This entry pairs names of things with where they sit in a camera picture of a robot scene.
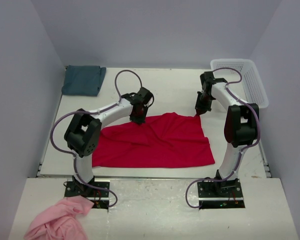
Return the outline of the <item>red t shirt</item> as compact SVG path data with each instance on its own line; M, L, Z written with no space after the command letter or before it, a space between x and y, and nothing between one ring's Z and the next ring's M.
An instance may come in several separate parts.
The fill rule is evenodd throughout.
M92 167L192 168L215 164L199 116L175 112L104 128L92 154Z

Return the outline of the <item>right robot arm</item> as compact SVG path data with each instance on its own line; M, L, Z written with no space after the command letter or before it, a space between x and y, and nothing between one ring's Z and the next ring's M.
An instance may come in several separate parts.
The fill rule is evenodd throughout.
M249 148L259 143L261 133L259 106L233 93L230 89L232 82L216 78L216 71L205 71L200 75L201 91L197 93L195 111L198 116L210 112L214 100L227 110L223 130L227 148L223 162L215 177L206 179L214 183L216 189L220 189L238 182L242 158Z

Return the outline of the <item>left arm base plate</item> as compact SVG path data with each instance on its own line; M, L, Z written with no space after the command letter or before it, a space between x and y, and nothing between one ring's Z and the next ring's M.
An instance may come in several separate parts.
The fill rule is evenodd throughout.
M72 180L65 181L63 186L65 187L64 197L82 196L93 203L93 209L109 209L110 200L108 191L89 188L86 185L79 187Z

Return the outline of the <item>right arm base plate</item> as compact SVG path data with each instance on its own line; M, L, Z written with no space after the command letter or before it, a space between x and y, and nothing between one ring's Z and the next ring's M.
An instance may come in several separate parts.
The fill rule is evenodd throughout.
M205 179L197 183L197 190L200 210L245 208L242 186L238 178L223 182Z

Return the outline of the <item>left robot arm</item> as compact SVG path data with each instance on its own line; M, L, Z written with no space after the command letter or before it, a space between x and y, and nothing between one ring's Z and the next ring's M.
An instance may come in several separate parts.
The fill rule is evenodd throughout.
M103 108L93 111L81 108L76 111L64 134L64 140L74 154L72 181L81 192L90 189L95 180L92 153L98 146L101 130L125 117L138 125L145 123L148 109L153 103L154 95L141 87L138 92L126 93L120 96L118 102Z

